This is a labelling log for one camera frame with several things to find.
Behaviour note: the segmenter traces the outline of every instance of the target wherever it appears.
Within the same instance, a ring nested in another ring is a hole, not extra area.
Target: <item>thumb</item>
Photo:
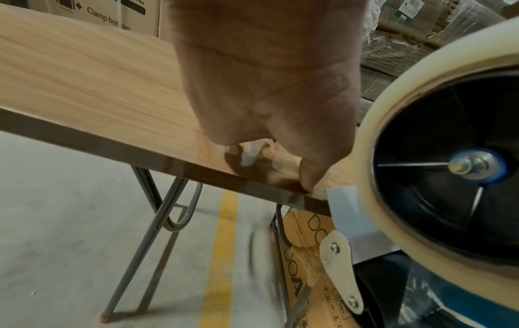
[[[307,159],[301,159],[299,164],[299,183],[301,187],[310,192],[321,181],[330,166],[316,164]]]

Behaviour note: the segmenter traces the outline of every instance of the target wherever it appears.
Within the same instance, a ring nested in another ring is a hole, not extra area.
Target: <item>yellow floor line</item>
[[[200,328],[229,328],[231,325],[237,213],[238,194],[224,190]]]

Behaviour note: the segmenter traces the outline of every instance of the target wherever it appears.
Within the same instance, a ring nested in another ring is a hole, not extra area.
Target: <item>wooden tabletop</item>
[[[0,129],[325,215],[326,189],[352,184],[351,158],[305,194],[299,159],[278,144],[231,154],[210,142],[169,43],[7,5],[0,5]]]

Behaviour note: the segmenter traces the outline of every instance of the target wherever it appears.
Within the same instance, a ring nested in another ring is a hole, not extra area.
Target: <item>hand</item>
[[[274,138],[311,191],[352,149],[365,0],[168,0],[184,91],[221,145]]]

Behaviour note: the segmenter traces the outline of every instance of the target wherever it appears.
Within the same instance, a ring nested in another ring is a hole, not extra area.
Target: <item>concrete floor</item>
[[[132,170],[5,133],[0,154],[0,326],[102,326],[98,317],[152,219]],[[164,195],[173,177],[154,177]],[[188,184],[179,204],[189,204],[194,187]],[[232,306],[207,306],[218,303],[208,278],[222,194],[204,186],[176,242],[159,234],[116,308],[121,320],[106,327],[205,328],[214,315],[208,311],[229,312],[218,314],[229,323],[214,328],[282,326],[268,234],[274,204],[259,199],[239,196]]]

